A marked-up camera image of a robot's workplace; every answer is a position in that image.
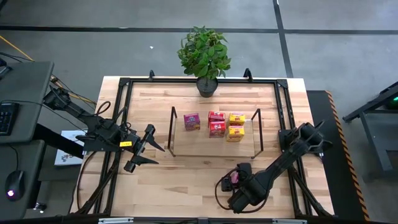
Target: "green leaves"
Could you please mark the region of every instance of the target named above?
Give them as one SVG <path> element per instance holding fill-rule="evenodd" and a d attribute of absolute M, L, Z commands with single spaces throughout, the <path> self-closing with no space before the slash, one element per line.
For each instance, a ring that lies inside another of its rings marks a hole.
<path fill-rule="evenodd" d="M 226 55 L 228 49 L 224 41 L 227 42 L 222 33 L 193 27 L 193 32 L 181 40 L 181 49 L 177 51 L 181 66 L 185 67 L 184 73 L 209 79 L 225 77 L 225 71 L 231 68 L 231 59 Z"/>

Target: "orange striped edge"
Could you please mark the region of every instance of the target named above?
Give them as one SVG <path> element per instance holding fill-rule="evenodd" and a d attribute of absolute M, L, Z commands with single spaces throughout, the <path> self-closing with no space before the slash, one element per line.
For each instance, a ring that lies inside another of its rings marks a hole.
<path fill-rule="evenodd" d="M 360 202 L 360 204 L 362 206 L 362 211 L 364 213 L 364 219 L 366 221 L 370 221 L 368 210 L 366 209 L 365 201 L 363 199 L 361 187 L 359 186 L 358 178 L 356 176 L 355 169 L 354 169 L 354 166 L 353 166 L 353 161 L 351 160 L 351 156 L 349 155 L 349 151 L 348 151 L 348 148 L 347 148 L 347 142 L 346 142 L 346 139 L 344 138 L 343 128 L 341 127 L 340 120 L 338 119 L 337 110 L 336 110 L 336 107 L 335 107 L 335 102 L 333 101 L 333 97 L 331 96 L 331 92 L 330 91 L 326 91 L 326 93 L 328 94 L 328 97 L 329 97 L 331 110 L 333 111 L 333 114 L 335 115 L 337 130 L 338 130 L 338 132 L 340 134 L 340 139 L 341 139 L 341 143 L 343 145 L 344 153 L 346 155 L 347 164 L 349 166 L 349 171 L 351 172 L 351 177 L 353 179 L 354 186 L 356 187 L 356 193 L 358 195 L 359 202 Z"/>

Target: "keyboard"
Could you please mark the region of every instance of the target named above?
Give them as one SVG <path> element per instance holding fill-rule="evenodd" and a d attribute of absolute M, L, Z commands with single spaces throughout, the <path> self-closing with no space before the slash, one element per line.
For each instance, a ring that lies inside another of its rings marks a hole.
<path fill-rule="evenodd" d="M 18 103 L 2 103 L 0 105 L 0 136 L 11 135 L 18 108 Z"/>

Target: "potted plant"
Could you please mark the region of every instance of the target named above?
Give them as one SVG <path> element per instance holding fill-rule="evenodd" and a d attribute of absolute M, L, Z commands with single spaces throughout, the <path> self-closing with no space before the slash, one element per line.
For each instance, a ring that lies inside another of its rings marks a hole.
<path fill-rule="evenodd" d="M 205 27 L 193 27 L 193 33 L 181 40 L 181 49 L 177 51 L 184 73 L 197 77 L 197 88 L 203 97 L 211 97 L 218 86 L 217 77 L 224 76 L 231 68 L 231 59 L 226 55 L 227 48 L 221 42 L 226 41 L 222 33 Z"/>

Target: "computer mouse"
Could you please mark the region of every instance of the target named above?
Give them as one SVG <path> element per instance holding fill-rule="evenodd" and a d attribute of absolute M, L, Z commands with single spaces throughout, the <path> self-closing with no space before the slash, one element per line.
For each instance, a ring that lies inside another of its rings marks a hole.
<path fill-rule="evenodd" d="M 25 193 L 24 171 L 15 170 L 6 179 L 6 197 L 14 202 L 22 198 Z"/>

